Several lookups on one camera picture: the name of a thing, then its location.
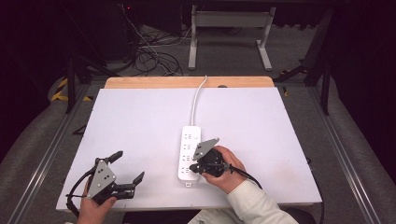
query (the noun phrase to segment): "hand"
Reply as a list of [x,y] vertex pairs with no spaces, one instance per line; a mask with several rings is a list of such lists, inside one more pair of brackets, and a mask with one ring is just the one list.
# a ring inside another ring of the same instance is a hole
[[[227,147],[214,147],[219,153],[222,154],[224,161],[231,164],[232,166],[246,171],[244,164],[240,160],[238,160],[235,155],[231,152]],[[213,175],[202,173],[202,176],[206,179],[206,181],[214,186],[219,187],[222,191],[229,194],[231,191],[236,189],[242,182],[244,182],[247,178],[238,174],[237,172],[233,172],[231,174],[230,170],[227,170],[220,177],[215,177]]]
[[[88,181],[85,184],[84,194],[87,195]],[[97,204],[96,201],[88,199],[86,197],[81,198],[81,205],[79,210],[79,217],[77,224],[102,224],[105,220],[105,216],[110,208],[117,201],[116,197],[107,199],[101,205]]]

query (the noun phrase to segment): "power outlet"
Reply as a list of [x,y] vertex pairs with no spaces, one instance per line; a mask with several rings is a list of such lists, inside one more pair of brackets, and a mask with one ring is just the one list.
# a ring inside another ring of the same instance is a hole
[[177,177],[186,187],[196,184],[200,177],[199,174],[190,170],[190,166],[195,163],[192,157],[199,143],[201,143],[201,128],[197,126],[183,127]]

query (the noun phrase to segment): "white table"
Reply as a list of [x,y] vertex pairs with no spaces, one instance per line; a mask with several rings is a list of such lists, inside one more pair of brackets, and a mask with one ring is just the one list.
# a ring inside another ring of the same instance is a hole
[[[100,90],[56,209],[67,210],[64,195],[95,158],[119,150],[123,156],[110,165],[116,183],[132,183],[142,171],[146,175],[134,198],[118,200],[113,210],[229,207],[225,194],[203,178],[191,189],[177,180],[181,129],[189,125],[195,91]],[[219,145],[231,149],[279,204],[321,202],[277,88],[203,88],[195,123],[203,140],[218,137]],[[78,198],[74,203],[79,207]]]

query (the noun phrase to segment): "sleeve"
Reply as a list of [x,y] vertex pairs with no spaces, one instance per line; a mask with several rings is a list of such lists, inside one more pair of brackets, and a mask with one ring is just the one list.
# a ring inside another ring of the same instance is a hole
[[245,180],[227,195],[233,210],[247,224],[297,223],[257,185]]

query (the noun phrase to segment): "black cable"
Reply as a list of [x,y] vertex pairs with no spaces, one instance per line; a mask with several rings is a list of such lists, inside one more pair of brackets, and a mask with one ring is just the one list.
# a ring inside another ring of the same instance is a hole
[[262,189],[262,186],[260,185],[259,181],[256,178],[254,178],[252,175],[246,173],[245,171],[243,171],[241,169],[238,169],[238,168],[232,166],[231,164],[230,164],[230,168],[229,169],[231,171],[231,174],[233,173],[233,171],[235,171],[238,174],[246,177],[247,179],[253,180],[256,183],[256,185],[259,186],[260,189]]
[[76,197],[73,193],[76,190],[76,188],[78,187],[78,185],[85,179],[85,177],[89,176],[89,175],[93,175],[95,173],[95,169],[94,167],[91,168],[90,171],[88,171],[87,173],[85,173],[77,182],[76,184],[73,186],[73,188],[70,190],[69,194],[66,194],[67,197],[67,203],[66,206],[67,208],[76,216],[79,217],[79,211],[76,208],[76,206],[73,204],[72,198]]

